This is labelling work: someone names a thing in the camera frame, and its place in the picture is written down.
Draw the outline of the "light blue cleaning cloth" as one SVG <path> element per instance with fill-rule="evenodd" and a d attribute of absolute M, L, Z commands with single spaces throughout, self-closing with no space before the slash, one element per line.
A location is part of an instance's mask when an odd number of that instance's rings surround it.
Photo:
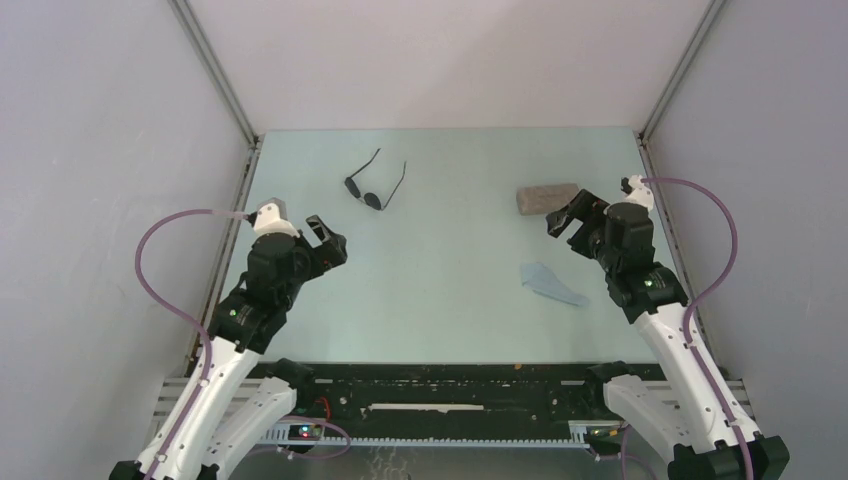
<path fill-rule="evenodd" d="M 562 283 L 546 265 L 525 263 L 520 266 L 521 284 L 537 295 L 577 307 L 589 305 L 589 299 Z"/>

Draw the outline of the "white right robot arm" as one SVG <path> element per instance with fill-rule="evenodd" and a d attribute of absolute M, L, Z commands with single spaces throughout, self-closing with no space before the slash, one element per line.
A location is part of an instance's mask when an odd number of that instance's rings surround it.
<path fill-rule="evenodd" d="M 547 231 L 559 237 L 574 221 L 571 249 L 596 261 L 611 300 L 654 354 L 677 405 L 652 394 L 622 362 L 590 369 L 581 392 L 585 411 L 612 413 L 660 455 L 671 479 L 777 479 L 790 453 L 779 436 L 767 437 L 732 395 L 687 311 L 675 273 L 654 258 L 650 192 L 630 192 L 610 204 L 581 190 L 547 214 Z"/>

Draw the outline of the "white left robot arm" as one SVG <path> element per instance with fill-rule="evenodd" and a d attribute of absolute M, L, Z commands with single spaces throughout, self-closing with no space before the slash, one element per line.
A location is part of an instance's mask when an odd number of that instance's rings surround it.
<path fill-rule="evenodd" d="M 246 270 L 215 307 L 210 327 L 199 331 L 202 353 L 174 409 L 136 459 L 113 467 L 113 479 L 227 479 L 277 421 L 315 406 L 313 371 L 282 358 L 246 404 L 225 414 L 285 325 L 301 287 L 346 262 L 346 239 L 317 215 L 306 220 L 317 246 L 271 207 L 236 217 L 257 235 Z"/>

